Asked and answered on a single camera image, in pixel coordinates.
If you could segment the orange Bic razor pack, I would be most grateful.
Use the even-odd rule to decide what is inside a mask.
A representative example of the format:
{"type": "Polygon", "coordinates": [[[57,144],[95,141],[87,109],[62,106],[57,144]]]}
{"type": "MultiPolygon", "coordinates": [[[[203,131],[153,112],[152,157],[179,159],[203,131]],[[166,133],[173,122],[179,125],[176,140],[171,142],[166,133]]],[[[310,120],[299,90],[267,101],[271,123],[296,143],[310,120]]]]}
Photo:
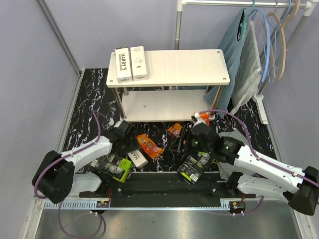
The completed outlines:
{"type": "Polygon", "coordinates": [[[141,149],[151,158],[155,159],[162,155],[164,150],[147,137],[146,134],[140,134],[137,136],[138,143],[141,149]]]}

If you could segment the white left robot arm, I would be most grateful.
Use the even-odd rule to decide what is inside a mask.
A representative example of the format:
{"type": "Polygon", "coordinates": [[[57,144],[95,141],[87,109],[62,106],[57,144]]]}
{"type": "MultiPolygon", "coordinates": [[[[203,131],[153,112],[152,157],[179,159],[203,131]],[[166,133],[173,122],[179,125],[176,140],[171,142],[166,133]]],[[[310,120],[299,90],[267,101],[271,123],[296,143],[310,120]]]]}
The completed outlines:
{"type": "Polygon", "coordinates": [[[137,128],[125,121],[118,121],[114,127],[99,134],[93,140],[69,151],[48,152],[40,164],[32,185],[34,194],[58,204],[68,195],[92,192],[103,197],[108,185],[95,173],[78,174],[78,171],[93,160],[109,154],[125,156],[139,147],[137,128]]]}

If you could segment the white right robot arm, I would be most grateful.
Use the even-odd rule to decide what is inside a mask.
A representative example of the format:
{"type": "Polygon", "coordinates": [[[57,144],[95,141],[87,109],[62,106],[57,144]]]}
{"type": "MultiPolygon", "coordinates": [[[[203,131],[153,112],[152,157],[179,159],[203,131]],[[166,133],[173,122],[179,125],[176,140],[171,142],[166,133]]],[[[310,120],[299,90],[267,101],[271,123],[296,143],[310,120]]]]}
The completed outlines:
{"type": "Polygon", "coordinates": [[[295,211],[313,216],[319,202],[319,171],[290,166],[254,151],[238,130],[216,133],[205,123],[183,128],[170,146],[185,155],[178,173],[194,185],[210,167],[217,163],[224,186],[222,195],[265,196],[287,203],[295,211]]]}

